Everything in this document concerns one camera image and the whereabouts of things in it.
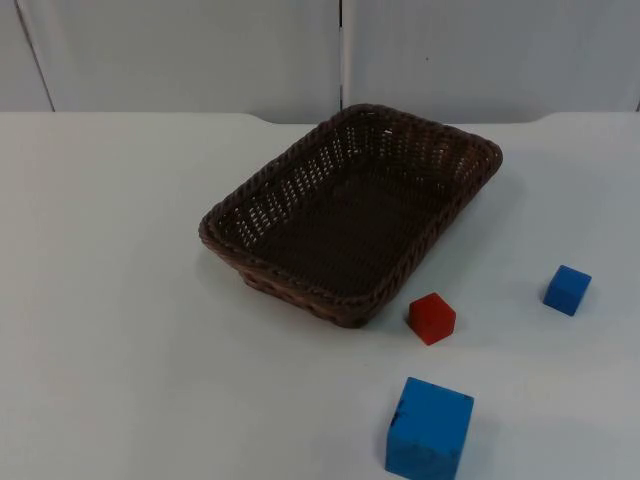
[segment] basket rim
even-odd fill
[[[217,203],[200,222],[198,233],[202,242],[211,250],[215,251],[236,270],[240,270],[238,267],[241,265],[244,270],[261,277],[262,279],[286,286],[306,297],[313,297],[313,301],[316,303],[321,303],[327,307],[350,307],[353,312],[358,312],[359,315],[366,315],[367,311],[377,308],[379,302],[374,300],[384,298],[385,292],[389,290],[396,290],[400,286],[399,284],[407,278],[411,273],[407,272],[407,269],[410,268],[412,263],[415,263],[411,261],[411,257],[415,255],[416,249],[422,242],[427,240],[433,224],[442,221],[443,218],[450,213],[451,209],[465,197],[464,190],[457,192],[438,215],[425,223],[421,232],[415,236],[396,264],[380,278],[375,287],[370,289],[368,292],[358,295],[340,295],[338,293],[331,292],[287,272],[286,269],[278,266],[277,264],[273,264],[255,256],[245,248],[225,240],[216,228],[215,221],[213,221],[215,218],[218,218],[226,212],[236,208],[251,195],[257,193],[262,185],[269,182],[269,180],[275,175],[284,169],[295,165],[295,159],[301,154],[317,148],[321,144],[326,133],[341,126],[352,116],[362,112],[370,113],[372,115],[386,114],[404,117],[412,123],[415,123],[417,126],[445,127],[451,132],[455,132],[457,135],[464,136],[467,139],[486,147],[487,151],[491,152],[493,157],[491,168],[489,171],[481,170],[477,172],[476,175],[469,180],[470,185],[475,184],[484,176],[487,176],[487,178],[493,176],[502,163],[502,150],[491,140],[465,132],[453,126],[443,125],[439,122],[423,119],[416,115],[402,112],[384,105],[366,103],[353,105],[345,108],[329,120],[326,120],[313,128],[310,132],[296,141],[291,147],[286,149],[282,154],[254,173],[247,181],[227,195],[224,200]]]

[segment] basket bottom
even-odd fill
[[[447,199],[434,191],[373,172],[349,177],[269,232],[254,253],[335,295],[369,293],[441,211]]]

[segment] large blue cube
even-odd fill
[[[473,398],[409,377],[387,434],[385,469],[409,480],[453,480]]]
[[[544,304],[573,316],[590,281],[591,276],[586,273],[560,265],[544,296]]]

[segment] wicker basket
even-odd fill
[[[216,205],[200,238],[258,290],[364,325],[502,163],[500,148],[391,108],[347,108]]]

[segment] small blue cube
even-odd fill
[[[544,296],[544,304],[573,316],[590,281],[591,276],[586,273],[560,265]]]
[[[473,398],[409,377],[387,434],[385,469],[409,480],[453,480]]]

